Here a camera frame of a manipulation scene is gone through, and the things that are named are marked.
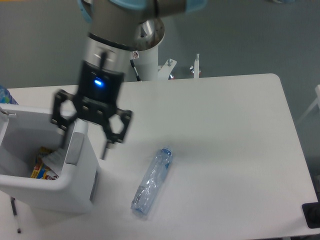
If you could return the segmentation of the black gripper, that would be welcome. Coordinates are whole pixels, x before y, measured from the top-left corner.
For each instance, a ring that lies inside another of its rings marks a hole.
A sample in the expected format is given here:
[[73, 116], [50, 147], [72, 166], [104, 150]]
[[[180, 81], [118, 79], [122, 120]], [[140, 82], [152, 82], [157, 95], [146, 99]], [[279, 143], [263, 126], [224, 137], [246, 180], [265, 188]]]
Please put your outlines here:
[[[77, 118], [102, 126], [106, 138], [100, 157], [102, 160], [105, 160], [108, 150], [115, 144], [125, 141], [133, 112], [117, 109], [117, 99], [124, 77], [123, 72], [99, 69], [83, 61], [77, 92], [71, 94], [59, 89], [54, 94], [51, 123], [62, 130], [62, 149], [66, 147], [69, 128]], [[76, 109], [68, 118], [62, 115], [62, 105], [66, 101], [72, 102]]]

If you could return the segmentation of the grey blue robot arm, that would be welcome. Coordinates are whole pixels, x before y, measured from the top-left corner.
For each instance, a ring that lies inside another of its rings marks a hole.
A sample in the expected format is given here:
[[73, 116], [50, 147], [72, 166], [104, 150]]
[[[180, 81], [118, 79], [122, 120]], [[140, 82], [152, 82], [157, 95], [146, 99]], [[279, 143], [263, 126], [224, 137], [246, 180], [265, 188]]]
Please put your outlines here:
[[118, 97], [137, 50], [139, 25], [198, 11], [206, 4], [205, 0], [80, 1], [91, 23], [76, 92], [60, 89], [54, 94], [50, 121], [62, 131], [60, 147], [66, 146], [70, 127], [77, 120], [101, 126], [105, 149], [123, 143], [134, 114], [118, 107]]

